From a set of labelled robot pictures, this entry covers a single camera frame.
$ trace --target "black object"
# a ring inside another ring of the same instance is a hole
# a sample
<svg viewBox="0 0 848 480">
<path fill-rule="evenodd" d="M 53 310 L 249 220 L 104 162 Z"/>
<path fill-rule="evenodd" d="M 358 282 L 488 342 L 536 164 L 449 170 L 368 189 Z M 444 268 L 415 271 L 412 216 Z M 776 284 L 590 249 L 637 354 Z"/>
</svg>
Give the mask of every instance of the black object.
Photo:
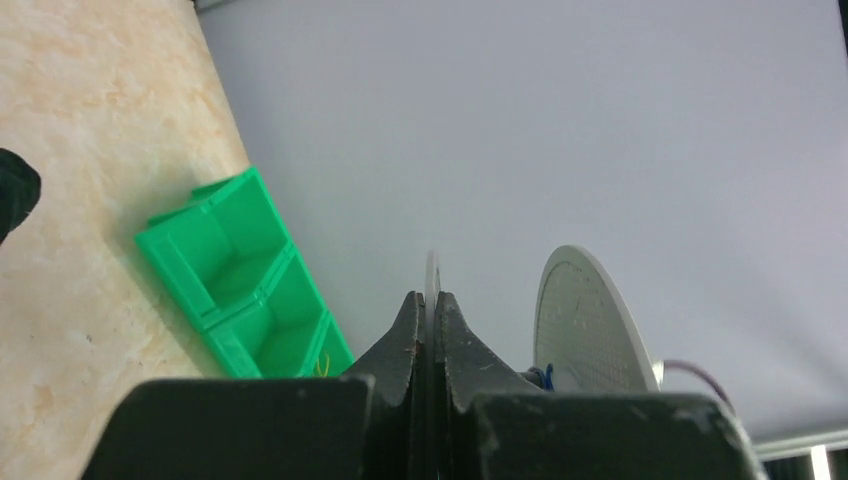
<svg viewBox="0 0 848 480">
<path fill-rule="evenodd" d="M 338 378 L 142 384 L 83 478 L 764 478 L 744 432 L 707 397 L 545 392 L 474 335 L 452 294 L 439 294 L 434 345 L 422 341 L 423 310 L 407 294 Z M 425 371 L 436 372 L 432 423 Z"/>
<path fill-rule="evenodd" d="M 842 17 L 842 37 L 845 39 L 845 52 L 848 53 L 848 0 L 839 0 L 839 14 Z"/>
<path fill-rule="evenodd" d="M 809 455 L 771 460 L 764 466 L 771 480 L 814 480 Z"/>
<path fill-rule="evenodd" d="M 0 148 L 0 243 L 29 216 L 41 197 L 41 177 L 23 158 Z"/>
</svg>

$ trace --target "yellow wire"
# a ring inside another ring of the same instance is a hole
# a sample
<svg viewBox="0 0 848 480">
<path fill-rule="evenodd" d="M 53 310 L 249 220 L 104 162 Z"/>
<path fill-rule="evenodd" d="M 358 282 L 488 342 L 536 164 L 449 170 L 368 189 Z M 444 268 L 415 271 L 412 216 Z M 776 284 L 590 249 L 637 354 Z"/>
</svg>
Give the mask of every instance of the yellow wire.
<svg viewBox="0 0 848 480">
<path fill-rule="evenodd" d="M 327 367 L 324 371 L 321 371 L 321 359 L 315 361 L 315 369 L 318 371 L 318 375 L 321 377 L 326 377 L 328 373 L 330 373 L 330 354 L 324 352 L 324 357 L 327 359 Z"/>
</svg>

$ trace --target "green plastic tray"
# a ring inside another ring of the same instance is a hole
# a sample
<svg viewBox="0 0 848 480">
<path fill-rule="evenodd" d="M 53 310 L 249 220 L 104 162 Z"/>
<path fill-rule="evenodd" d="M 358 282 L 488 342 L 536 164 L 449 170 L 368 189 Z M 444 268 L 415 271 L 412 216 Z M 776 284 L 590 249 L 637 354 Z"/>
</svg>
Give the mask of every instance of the green plastic tray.
<svg viewBox="0 0 848 480">
<path fill-rule="evenodd" d="M 206 332 L 206 344 L 234 377 L 313 375 L 316 347 L 332 317 L 299 254 L 293 253 L 262 297 Z"/>
<path fill-rule="evenodd" d="M 254 303 L 292 247 L 255 168 L 148 223 L 136 243 L 199 332 Z"/>
<path fill-rule="evenodd" d="M 258 170 L 196 188 L 148 225 L 136 242 L 229 375 L 333 376 L 353 364 Z"/>
</svg>

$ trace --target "beige marble surface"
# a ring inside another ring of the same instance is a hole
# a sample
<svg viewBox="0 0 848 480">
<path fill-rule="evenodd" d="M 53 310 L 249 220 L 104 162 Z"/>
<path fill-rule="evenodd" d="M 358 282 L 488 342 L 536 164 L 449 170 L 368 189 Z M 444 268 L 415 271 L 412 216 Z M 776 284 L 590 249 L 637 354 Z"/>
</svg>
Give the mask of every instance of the beige marble surface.
<svg viewBox="0 0 848 480">
<path fill-rule="evenodd" d="M 74 478 L 134 385 L 219 374 L 132 237 L 248 163 L 188 0 L 4 0 L 0 52 L 43 178 L 0 247 L 0 478 Z"/>
</svg>

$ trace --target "green plastic bin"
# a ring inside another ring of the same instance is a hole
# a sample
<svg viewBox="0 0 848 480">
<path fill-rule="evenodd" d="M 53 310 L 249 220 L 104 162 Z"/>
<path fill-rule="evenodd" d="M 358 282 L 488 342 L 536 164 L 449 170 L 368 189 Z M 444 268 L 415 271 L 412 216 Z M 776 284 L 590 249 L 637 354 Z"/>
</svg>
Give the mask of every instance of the green plastic bin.
<svg viewBox="0 0 848 480">
<path fill-rule="evenodd" d="M 199 332 L 256 302 L 291 238 L 256 168 L 196 188 L 136 243 Z"/>
<path fill-rule="evenodd" d="M 204 340 L 234 377 L 311 376 L 329 322 L 335 325 L 303 259 L 293 253 L 256 305 L 210 329 Z"/>
</svg>

